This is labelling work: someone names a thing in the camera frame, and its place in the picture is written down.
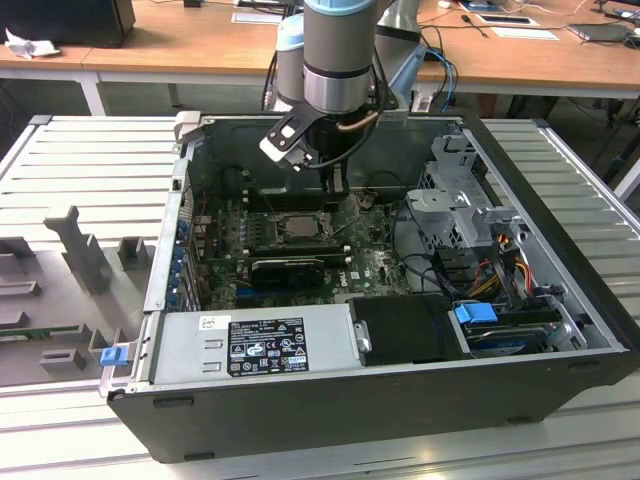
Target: floor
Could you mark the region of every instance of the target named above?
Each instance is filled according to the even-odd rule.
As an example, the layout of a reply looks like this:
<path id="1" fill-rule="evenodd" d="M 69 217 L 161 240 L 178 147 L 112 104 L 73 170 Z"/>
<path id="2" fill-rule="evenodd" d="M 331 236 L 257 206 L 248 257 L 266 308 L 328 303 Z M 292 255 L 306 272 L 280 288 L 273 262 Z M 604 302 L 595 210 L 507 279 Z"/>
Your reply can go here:
<path id="1" fill-rule="evenodd" d="M 0 90 L 0 155 L 9 149 L 28 119 L 35 114 L 88 115 L 80 86 L 74 82 L 8 80 Z M 184 109 L 206 113 L 255 113 L 259 109 L 261 87 L 180 85 Z M 166 85 L 140 83 L 105 84 L 106 102 L 113 115 L 175 115 Z M 612 130 L 607 129 L 606 112 L 593 106 L 594 99 L 560 99 L 548 117 L 549 124 L 587 163 L 591 163 Z M 496 117 L 504 117 L 511 102 L 501 96 Z M 626 109 L 633 104 L 627 101 Z M 456 107 L 475 109 L 475 96 L 457 95 Z M 602 153 L 595 170 L 602 175 L 612 158 L 618 155 L 637 132 L 632 124 L 622 126 Z M 630 206 L 640 209 L 640 195 L 633 195 Z"/>

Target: motherboard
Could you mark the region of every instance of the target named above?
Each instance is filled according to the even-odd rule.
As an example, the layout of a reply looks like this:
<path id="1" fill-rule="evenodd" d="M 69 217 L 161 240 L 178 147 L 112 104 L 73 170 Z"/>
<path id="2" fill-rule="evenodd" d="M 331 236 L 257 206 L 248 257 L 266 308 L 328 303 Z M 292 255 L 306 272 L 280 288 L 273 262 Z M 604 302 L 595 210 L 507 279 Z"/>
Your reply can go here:
<path id="1" fill-rule="evenodd" d="M 263 209 L 246 198 L 227 200 L 196 218 L 207 308 L 344 303 L 410 292 L 389 243 L 399 202 L 350 194 L 330 208 L 276 211 L 265 200 Z"/>

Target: wooden desk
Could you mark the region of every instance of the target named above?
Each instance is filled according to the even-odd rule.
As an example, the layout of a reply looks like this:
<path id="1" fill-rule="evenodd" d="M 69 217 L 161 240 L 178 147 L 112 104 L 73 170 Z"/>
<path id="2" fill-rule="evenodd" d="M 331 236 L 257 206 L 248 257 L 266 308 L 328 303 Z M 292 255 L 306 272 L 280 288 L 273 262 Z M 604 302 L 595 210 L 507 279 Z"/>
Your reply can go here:
<path id="1" fill-rule="evenodd" d="M 8 48 L 2 47 L 0 48 L 0 69 L 81 70 L 82 61 L 90 51 L 91 47 L 64 47 L 61 55 L 27 60 L 16 56 Z"/>
<path id="2" fill-rule="evenodd" d="M 536 0 L 558 12 L 571 12 L 578 2 Z M 108 113 L 100 94 L 101 82 L 168 83 L 174 94 L 175 84 L 181 83 L 264 82 L 275 47 L 275 25 L 231 23 L 231 15 L 237 11 L 232 5 L 185 9 L 180 1 L 156 4 L 151 0 L 133 0 L 133 5 L 136 25 L 123 48 L 63 46 L 60 57 L 32 61 L 2 51 L 0 77 L 75 80 L 94 115 Z M 606 21 L 590 8 L 589 0 L 573 16 L 554 16 L 534 8 L 519 15 L 534 18 L 541 27 Z M 424 0 L 419 20 L 425 22 L 442 13 L 446 11 L 439 9 L 435 0 Z M 464 26 L 461 13 L 453 11 L 432 23 Z M 483 38 L 473 28 L 441 30 L 447 57 L 458 67 L 458 91 L 608 98 L 635 98 L 640 93 L 640 53 L 623 45 L 581 45 L 566 29 L 554 30 L 559 41 L 499 38 L 490 29 L 484 31 L 490 38 Z M 425 30 L 425 35 L 437 45 L 433 29 Z M 425 63 L 417 87 L 430 93 L 442 79 L 442 65 Z"/>
<path id="3" fill-rule="evenodd" d="M 88 70 L 260 75 L 267 73 L 276 25 L 231 23 L 233 5 L 134 0 L 136 25 L 121 49 L 94 48 Z"/>
<path id="4" fill-rule="evenodd" d="M 536 3 L 548 10 L 564 13 L 575 10 L 579 1 L 537 0 Z M 510 5 L 514 10 L 517 8 L 514 2 Z M 551 15 L 535 8 L 525 8 L 517 15 L 533 18 L 540 24 L 534 28 L 554 29 L 567 23 L 611 21 L 591 12 L 591 7 L 591 2 L 585 2 L 573 16 Z M 418 21 L 424 23 L 445 12 L 434 2 L 427 2 Z M 475 15 L 460 11 L 451 12 L 429 24 L 468 25 L 461 20 L 462 14 L 468 15 L 476 25 L 486 25 L 476 20 Z M 578 36 L 566 28 L 552 30 L 560 40 L 501 38 L 489 28 L 483 28 L 483 31 L 489 38 L 482 37 L 474 28 L 440 29 L 447 58 L 458 68 L 458 88 L 462 91 L 509 94 L 522 93 L 525 88 L 531 89 L 531 94 L 558 95 L 559 91 L 575 90 L 571 95 L 629 98 L 640 93 L 640 52 L 624 45 L 581 44 Z M 425 29 L 424 34 L 431 45 L 438 46 L 434 29 Z M 418 74 L 420 82 L 442 81 L 442 78 L 442 65 L 437 63 L 425 64 Z"/>

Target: warning label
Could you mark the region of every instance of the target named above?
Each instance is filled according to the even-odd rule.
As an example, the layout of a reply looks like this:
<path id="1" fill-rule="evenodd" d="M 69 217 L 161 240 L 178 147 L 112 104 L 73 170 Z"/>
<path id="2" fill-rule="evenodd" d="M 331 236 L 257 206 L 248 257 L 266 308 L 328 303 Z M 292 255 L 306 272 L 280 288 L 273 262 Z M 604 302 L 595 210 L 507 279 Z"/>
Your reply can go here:
<path id="1" fill-rule="evenodd" d="M 232 377 L 309 370 L 302 318 L 231 322 L 228 345 Z"/>

